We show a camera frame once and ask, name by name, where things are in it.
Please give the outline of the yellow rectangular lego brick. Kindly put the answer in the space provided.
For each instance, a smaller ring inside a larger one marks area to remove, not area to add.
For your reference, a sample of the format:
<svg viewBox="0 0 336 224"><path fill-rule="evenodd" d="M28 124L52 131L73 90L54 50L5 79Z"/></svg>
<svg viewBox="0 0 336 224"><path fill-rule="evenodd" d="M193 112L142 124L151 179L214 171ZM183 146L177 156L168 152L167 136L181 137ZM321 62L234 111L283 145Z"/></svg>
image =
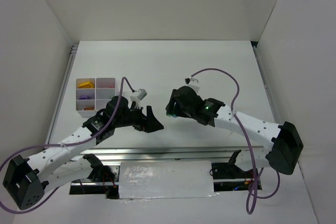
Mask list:
<svg viewBox="0 0 336 224"><path fill-rule="evenodd" d="M85 81L78 84L78 89L93 89L95 87L92 81Z"/></svg>

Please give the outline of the purple rounded lego brick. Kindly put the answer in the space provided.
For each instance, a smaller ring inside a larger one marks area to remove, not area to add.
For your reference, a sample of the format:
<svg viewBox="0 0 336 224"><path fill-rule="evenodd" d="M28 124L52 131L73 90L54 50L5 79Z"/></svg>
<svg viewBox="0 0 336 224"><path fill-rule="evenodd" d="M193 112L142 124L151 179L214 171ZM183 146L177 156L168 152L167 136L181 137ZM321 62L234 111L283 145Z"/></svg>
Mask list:
<svg viewBox="0 0 336 224"><path fill-rule="evenodd" d="M82 95L79 97L79 100L91 100L91 97L87 96L87 95Z"/></svg>

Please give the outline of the blue frog-print lego brick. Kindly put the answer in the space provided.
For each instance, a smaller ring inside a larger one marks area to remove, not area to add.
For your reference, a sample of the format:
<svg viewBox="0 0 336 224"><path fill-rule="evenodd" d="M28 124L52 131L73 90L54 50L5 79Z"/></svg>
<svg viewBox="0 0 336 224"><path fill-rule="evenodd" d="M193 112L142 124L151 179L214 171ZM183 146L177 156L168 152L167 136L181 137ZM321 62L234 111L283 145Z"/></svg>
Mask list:
<svg viewBox="0 0 336 224"><path fill-rule="evenodd" d="M177 115L174 113L166 113L166 116L172 117L172 118L177 118Z"/></svg>

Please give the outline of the white compartment organizer box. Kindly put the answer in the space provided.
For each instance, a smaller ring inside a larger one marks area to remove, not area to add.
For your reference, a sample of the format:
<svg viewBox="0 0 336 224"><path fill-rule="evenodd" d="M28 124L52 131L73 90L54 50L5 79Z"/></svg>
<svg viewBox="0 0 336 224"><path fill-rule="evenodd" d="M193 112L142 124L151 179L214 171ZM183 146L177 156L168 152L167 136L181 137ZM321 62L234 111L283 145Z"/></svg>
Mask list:
<svg viewBox="0 0 336 224"><path fill-rule="evenodd" d="M95 85L93 89L78 89L78 84L85 81L92 81ZM94 116L96 112L104 109L107 103L118 94L115 78L78 78L76 79L76 112L82 118ZM82 95L91 97L91 100L79 100ZM93 111L84 111L86 107L95 107Z"/></svg>

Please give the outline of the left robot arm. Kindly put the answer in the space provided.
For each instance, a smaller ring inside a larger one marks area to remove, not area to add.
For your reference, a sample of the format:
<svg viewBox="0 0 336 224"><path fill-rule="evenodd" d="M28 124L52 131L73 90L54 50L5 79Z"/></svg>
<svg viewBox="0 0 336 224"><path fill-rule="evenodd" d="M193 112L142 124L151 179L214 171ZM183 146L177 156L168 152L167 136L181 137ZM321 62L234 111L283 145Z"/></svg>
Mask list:
<svg viewBox="0 0 336 224"><path fill-rule="evenodd" d="M104 109L87 119L81 127L56 144L47 144L42 151L23 158L17 151L1 167L6 167L3 186L16 203L15 214L25 214L39 208L48 197L73 180L112 178L111 170L93 154L74 160L114 134L115 129L131 126L135 130L152 133L164 126L154 116L151 106L131 104L122 96L113 97Z"/></svg>

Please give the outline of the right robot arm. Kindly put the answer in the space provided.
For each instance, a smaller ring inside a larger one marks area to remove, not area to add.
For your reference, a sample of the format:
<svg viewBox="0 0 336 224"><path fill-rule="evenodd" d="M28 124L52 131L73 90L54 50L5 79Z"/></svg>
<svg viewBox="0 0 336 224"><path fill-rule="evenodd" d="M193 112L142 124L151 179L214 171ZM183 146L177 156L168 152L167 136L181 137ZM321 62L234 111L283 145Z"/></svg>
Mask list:
<svg viewBox="0 0 336 224"><path fill-rule="evenodd" d="M201 125L225 129L248 137L261 148L256 151L236 151L230 161L242 171L271 167L284 174L293 174L303 142L294 124L266 122L234 111L224 102L203 100L194 89L183 86L172 91L166 106L172 117L190 118Z"/></svg>

